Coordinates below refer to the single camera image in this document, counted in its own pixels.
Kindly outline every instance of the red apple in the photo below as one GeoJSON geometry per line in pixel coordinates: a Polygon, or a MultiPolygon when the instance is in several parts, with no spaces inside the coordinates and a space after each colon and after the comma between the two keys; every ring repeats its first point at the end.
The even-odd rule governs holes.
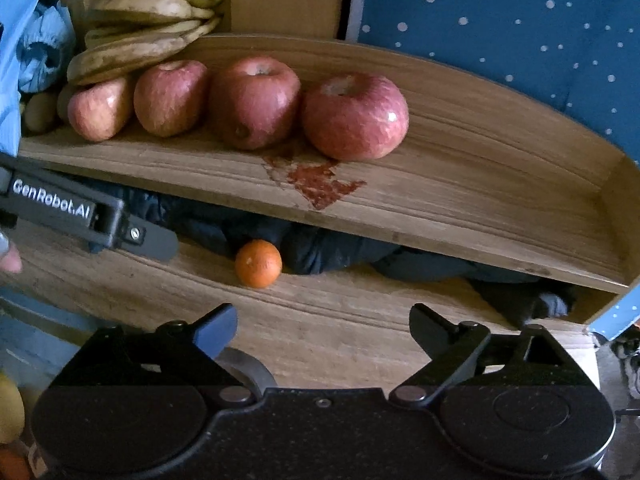
{"type": "Polygon", "coordinates": [[[134,83],[126,75],[79,89],[66,108],[69,124],[87,140],[111,139],[133,115],[134,83]]]}
{"type": "Polygon", "coordinates": [[[200,119],[208,86],[207,67],[199,61],[170,61],[153,66],[136,83],[136,117],[150,134],[181,134],[200,119]]]}
{"type": "Polygon", "coordinates": [[[307,139],[337,160],[380,158],[394,150],[409,127],[404,96],[381,75],[347,73],[306,93],[302,125],[307,139]]]}
{"type": "Polygon", "coordinates": [[[230,146],[256,150],[284,140],[298,111],[300,79],[271,57],[248,57],[216,74],[210,126],[230,146]]]}

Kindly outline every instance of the blue polka dot fabric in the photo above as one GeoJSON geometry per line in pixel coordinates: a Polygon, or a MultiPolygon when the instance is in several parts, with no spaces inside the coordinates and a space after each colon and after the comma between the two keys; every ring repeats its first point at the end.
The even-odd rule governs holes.
{"type": "Polygon", "coordinates": [[[361,1],[348,39],[500,82],[640,160],[640,0],[361,1]]]}

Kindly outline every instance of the red stain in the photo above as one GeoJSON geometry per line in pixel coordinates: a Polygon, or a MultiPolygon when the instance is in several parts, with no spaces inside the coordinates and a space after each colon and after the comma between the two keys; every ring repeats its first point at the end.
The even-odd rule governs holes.
{"type": "Polygon", "coordinates": [[[277,151],[272,153],[273,155],[262,157],[269,178],[277,184],[284,182],[293,184],[294,188],[318,211],[322,211],[366,184],[364,180],[350,182],[338,180],[332,171],[338,162],[327,160],[301,140],[281,144],[277,151]]]}

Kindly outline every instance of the human hand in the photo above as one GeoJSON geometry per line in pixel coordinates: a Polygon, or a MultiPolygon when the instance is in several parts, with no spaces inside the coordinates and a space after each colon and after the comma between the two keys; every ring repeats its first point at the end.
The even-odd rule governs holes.
{"type": "Polygon", "coordinates": [[[17,274],[22,270],[22,260],[16,246],[0,231],[0,270],[17,274]]]}

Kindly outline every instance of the dark cloth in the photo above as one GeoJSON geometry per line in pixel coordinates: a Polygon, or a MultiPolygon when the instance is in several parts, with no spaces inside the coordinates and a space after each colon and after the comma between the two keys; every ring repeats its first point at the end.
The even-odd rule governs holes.
{"type": "MultiPolygon", "coordinates": [[[[467,278],[475,290],[513,326],[531,319],[565,316],[575,301],[572,286],[452,256],[430,253],[357,235],[188,200],[110,182],[73,177],[121,198],[130,213],[233,258],[247,242],[275,245],[294,274],[319,274],[372,264],[384,276],[404,282],[467,278]]],[[[91,245],[92,252],[102,247],[91,245]]]]}

